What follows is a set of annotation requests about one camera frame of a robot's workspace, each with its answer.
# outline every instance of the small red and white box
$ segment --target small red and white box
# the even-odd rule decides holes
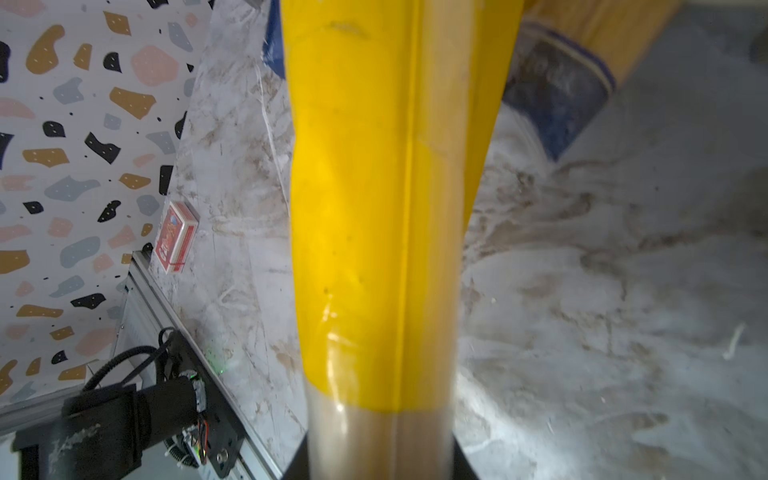
[[[170,202],[154,249],[165,273],[179,273],[184,268],[195,232],[197,219],[190,209],[181,202]]]

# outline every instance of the terrazzo pattern wallpaper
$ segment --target terrazzo pattern wallpaper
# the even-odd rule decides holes
[[[0,407],[106,359],[213,0],[0,0]]]

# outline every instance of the black spot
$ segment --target black spot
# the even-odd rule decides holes
[[[11,143],[12,138],[13,135],[11,134],[0,134],[0,170],[2,170],[2,158],[5,156],[5,149]]]
[[[24,202],[24,206],[27,208],[27,211],[34,215],[39,214],[43,211],[43,206],[40,204],[40,202]]]
[[[76,298],[72,300],[70,303],[72,306],[84,306],[85,308],[89,308],[93,310],[99,304],[103,301],[105,301],[106,298],[104,298],[104,295],[101,293],[93,293],[91,295],[87,296],[81,296],[80,298]]]
[[[0,84],[4,84],[8,80],[8,59],[10,57],[11,47],[8,47],[4,41],[0,41]]]
[[[101,215],[99,216],[97,222],[103,223],[103,222],[106,222],[107,220],[112,220],[113,218],[115,218],[118,215],[119,206],[120,206],[119,200],[112,200],[104,208],[104,211],[101,212]]]
[[[64,135],[64,125],[57,121],[44,121],[43,133],[46,137],[66,137]]]
[[[181,140],[181,132],[184,131],[184,121],[187,120],[187,112],[184,112],[184,115],[181,116],[181,120],[176,122],[176,125],[174,128],[176,129],[176,138]]]
[[[120,55],[116,51],[111,51],[104,56],[104,68],[123,73],[120,69]]]
[[[170,174],[174,172],[173,165],[161,165],[160,166],[160,195],[168,195],[168,185],[170,184]]]
[[[96,155],[104,158],[110,165],[112,165],[112,162],[114,162],[114,159],[117,158],[120,153],[120,148],[114,144],[102,144],[96,139],[93,132],[89,133],[85,138],[85,144],[88,145],[88,148],[93,150]]]
[[[53,355],[53,358],[51,359],[51,363],[53,365],[56,365],[57,363],[64,362],[67,359],[67,354],[64,353],[64,350],[60,352],[56,352],[56,355]]]

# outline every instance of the screw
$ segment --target screw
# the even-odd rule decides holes
[[[227,460],[230,458],[230,454],[227,453],[226,449],[221,449],[221,452],[219,452],[216,455],[216,461],[219,463],[227,463]]]

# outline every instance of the gray marble countertop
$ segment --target gray marble countertop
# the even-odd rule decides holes
[[[216,3],[168,195],[200,230],[181,275],[152,268],[285,467],[306,428],[293,129],[263,7]],[[502,107],[462,272],[455,431],[481,478],[768,476],[762,27],[681,12],[548,175]]]

